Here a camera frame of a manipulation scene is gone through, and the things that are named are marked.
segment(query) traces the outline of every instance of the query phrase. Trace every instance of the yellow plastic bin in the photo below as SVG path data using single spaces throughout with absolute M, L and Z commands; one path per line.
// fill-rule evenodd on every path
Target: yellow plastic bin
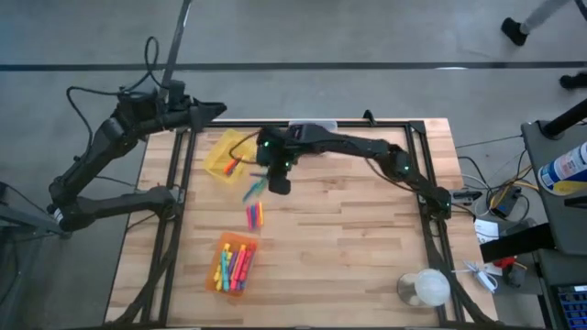
M 234 183 L 240 177 L 247 164 L 240 162 L 232 171 L 232 174 L 227 176 L 224 173 L 224 168 L 232 160 L 230 155 L 228 155 L 228 151 L 245 137 L 245 135 L 234 129 L 227 129 L 218 142 L 212 147 L 208 157 L 204 159 L 204 169 L 223 182 Z M 237 158 L 253 161 L 256 150 L 257 145 L 255 144 L 255 138 L 251 137 L 241 143 L 232 154 Z

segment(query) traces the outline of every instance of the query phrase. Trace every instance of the gray floor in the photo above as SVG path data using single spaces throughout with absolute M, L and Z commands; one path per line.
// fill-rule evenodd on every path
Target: gray floor
M 521 19 L 538 0 L 225 0 L 194 1 L 179 62 L 263 61 L 584 61 L 587 23 L 574 5 L 560 10 L 517 49 L 501 35 L 507 17 Z M 0 2 L 0 64 L 140 63 L 147 36 L 171 44 L 180 0 Z M 519 133 L 519 125 L 552 118 L 586 92 L 558 87 L 548 70 L 405 70 L 177 72 L 189 92 L 223 101 L 225 117 L 448 117 L 455 143 Z M 38 204 L 49 182 L 83 151 L 86 132 L 67 104 L 72 84 L 115 90 L 141 72 L 0 72 L 0 180 Z M 113 98 L 76 94 L 96 127 Z M 144 145 L 110 164 L 106 175 L 134 181 Z M 521 152 L 521 140 L 460 149 L 487 177 Z M 463 171 L 474 174 L 469 164 Z M 515 162 L 498 172 L 498 183 Z M 127 192 L 93 182 L 83 194 Z M 546 221 L 532 192 L 530 216 Z M 99 325 L 124 231 L 124 217 L 99 221 L 62 241 L 42 243 L 20 312 L 21 328 Z M 533 296 L 495 297 L 508 324 L 540 325 Z

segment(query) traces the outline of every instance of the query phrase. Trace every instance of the black metal frame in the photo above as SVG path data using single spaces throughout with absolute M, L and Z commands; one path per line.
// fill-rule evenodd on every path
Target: black metal frame
M 238 120 L 230 120 L 230 121 L 215 121 L 212 122 L 209 127 L 217 127 L 217 128 L 245 128 L 245 127 L 261 127 L 261 126 L 275 126 L 275 127 L 287 127 L 288 121 L 286 120 L 279 120 L 279 121 L 263 121 L 263 120 L 250 120 L 250 121 L 238 121 Z M 338 126 L 342 128 L 352 128 L 352 127 L 373 127 L 373 128 L 401 128 L 405 132 L 405 139 L 407 142 L 408 153 L 412 157 L 412 161 L 419 169 L 419 165 L 417 162 L 417 155 L 415 152 L 415 138 L 414 134 L 417 134 L 420 143 L 422 146 L 422 153 L 424 163 L 426 164 L 426 176 L 428 179 L 436 185 L 436 177 L 434 173 L 434 168 L 432 165 L 432 157 L 430 155 L 430 149 L 427 142 L 426 136 L 426 129 L 423 121 L 378 121 L 374 122 L 374 120 L 369 119 L 357 119 L 357 120 L 341 120 L 338 121 Z M 177 166 L 179 164 L 180 152 L 182 148 L 183 138 L 185 132 L 177 132 L 175 135 L 175 140 L 173 143 L 172 148 L 172 158 L 171 164 L 167 176 L 166 185 L 168 188 L 172 188 L 174 185 L 174 180 L 177 174 Z M 137 329 L 148 329 L 152 327 L 165 327 L 167 324 L 167 318 L 169 313 L 169 304 L 172 295 L 172 283 L 173 283 L 173 273 L 175 269 L 175 260 L 177 258 L 177 253 L 179 249 L 179 241 L 180 241 L 180 233 L 182 230 L 182 223 L 183 223 L 183 210 L 185 207 L 185 199 L 184 196 L 187 192 L 189 186 L 189 178 L 190 172 L 192 168 L 192 161 L 194 157 L 194 150 L 195 150 L 195 142 L 196 142 L 196 134 L 193 131 L 190 131 L 189 134 L 189 141 L 187 145 L 186 157 L 183 164 L 183 174 L 180 184 L 180 197 L 178 199 L 178 207 L 180 210 L 180 214 L 175 219 L 171 220 L 173 222 L 172 228 L 172 237 L 169 243 L 169 247 L 163 254 L 163 241 L 167 233 L 167 224 L 168 222 L 160 221 L 157 234 L 155 236 L 155 244 L 153 249 L 153 255 L 151 258 L 151 265 L 150 265 L 150 273 L 149 278 L 145 286 L 141 289 L 140 293 L 138 294 L 138 298 L 133 302 L 129 308 L 133 304 L 140 303 L 141 306 L 139 308 L 142 309 L 142 313 L 138 323 L 132 323 L 132 321 L 136 318 L 133 317 L 127 322 L 117 323 L 117 324 L 109 324 L 106 323 L 102 325 L 101 328 L 137 328 Z M 441 262 L 437 258 L 432 257 L 431 249 L 436 249 L 433 242 L 432 232 L 430 230 L 430 222 L 431 219 L 429 215 L 426 214 L 425 207 L 422 203 L 417 201 L 420 210 L 420 219 L 423 228 L 423 233 L 425 236 L 424 243 L 426 247 L 426 254 L 428 258 L 428 263 L 430 267 L 437 268 L 438 262 Z M 443 225 L 438 226 L 438 237 L 440 239 L 440 244 L 442 246 L 442 257 L 444 262 L 446 262 L 452 270 L 454 270 L 452 254 L 450 252 L 450 244 L 449 238 L 446 231 L 446 227 Z M 159 314 L 156 319 L 151 319 L 151 312 L 152 312 L 152 303 L 154 298 L 154 291 L 155 291 L 155 284 L 161 279 L 161 276 L 165 273 L 165 280 L 163 284 L 163 289 L 161 293 L 161 308 L 159 310 Z M 462 305 L 456 295 L 456 293 L 451 294 L 451 298 L 453 304 L 455 306 L 455 319 L 457 322 L 464 322 L 464 313 L 462 310 Z M 436 308 L 438 321 L 441 325 L 447 322 L 447 312 L 444 306 L 439 306 Z

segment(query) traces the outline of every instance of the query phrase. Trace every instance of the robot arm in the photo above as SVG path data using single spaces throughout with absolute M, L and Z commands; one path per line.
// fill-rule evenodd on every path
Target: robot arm
M 102 201 L 78 196 L 110 161 L 125 156 L 140 139 L 146 140 L 149 134 L 178 127 L 201 132 L 227 109 L 221 103 L 191 99 L 184 94 L 184 83 L 177 81 L 170 83 L 169 102 L 165 104 L 157 96 L 155 85 L 147 83 L 131 93 L 118 95 L 114 113 L 96 130 L 90 148 L 81 157 L 75 157 L 73 165 L 50 185 L 52 204 L 48 211 L 61 229 L 79 230 L 98 218 L 146 209 L 157 213 L 160 218 L 174 216 L 175 198 L 168 189 L 171 187 L 154 187 L 146 192 Z
M 304 154 L 337 152 L 375 160 L 383 176 L 391 182 L 404 182 L 426 201 L 430 214 L 449 219 L 451 195 L 434 186 L 412 165 L 410 156 L 399 146 L 383 139 L 352 137 L 327 131 L 321 126 L 304 124 L 281 131 L 263 127 L 257 137 L 257 163 L 268 168 L 269 190 L 288 194 L 291 183 L 287 172 Z

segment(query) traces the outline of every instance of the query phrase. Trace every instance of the white cable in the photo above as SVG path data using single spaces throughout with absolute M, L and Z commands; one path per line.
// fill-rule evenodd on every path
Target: white cable
M 489 190 L 490 190 L 491 188 L 490 188 L 490 187 L 489 187 L 489 186 L 488 186 L 488 185 L 487 185 L 485 182 L 483 182 L 483 180 L 481 180 L 481 179 L 479 179 L 479 178 L 477 178 L 477 177 L 474 177 L 474 176 L 472 176 L 472 175 L 465 174 L 465 173 L 462 173 L 461 175 L 462 175 L 463 177 L 465 177 L 465 178 L 469 178 L 469 179 L 475 180 L 476 182 L 480 183 L 480 184 L 481 184 L 483 187 L 487 188 L 487 193 L 489 193 Z M 485 211 L 485 213 L 483 213 L 483 214 L 479 214 L 479 213 L 477 212 L 477 207 L 479 206 L 479 201 L 480 201 L 480 200 L 482 200 L 482 198 L 481 198 L 481 197 L 480 197 L 480 198 L 478 198 L 478 199 L 477 199 L 477 201 L 475 201 L 475 205 L 473 206 L 473 213 L 474 213 L 474 214 L 475 214 L 475 216 L 477 216 L 477 217 L 479 217 L 479 216 L 484 216 L 484 215 L 487 215 L 487 214 L 489 213 L 489 209 L 487 209 L 487 211 Z
M 498 282 L 497 279 L 489 274 L 485 270 L 481 270 L 474 262 L 463 260 L 462 263 L 467 266 L 468 269 L 453 270 L 452 272 L 473 272 L 475 279 L 491 293 L 495 293 L 497 290 Z

